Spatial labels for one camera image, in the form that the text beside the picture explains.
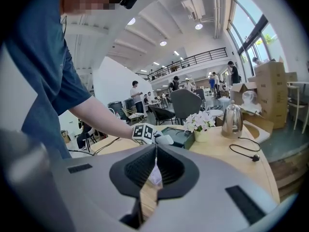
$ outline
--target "stainless steel kettle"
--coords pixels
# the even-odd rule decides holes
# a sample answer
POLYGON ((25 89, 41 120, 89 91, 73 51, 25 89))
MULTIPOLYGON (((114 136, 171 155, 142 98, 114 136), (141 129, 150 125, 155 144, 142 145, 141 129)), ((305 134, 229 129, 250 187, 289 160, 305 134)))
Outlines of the stainless steel kettle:
POLYGON ((221 134, 228 138, 238 138, 242 134, 243 118, 241 109, 234 101, 226 108, 221 134))

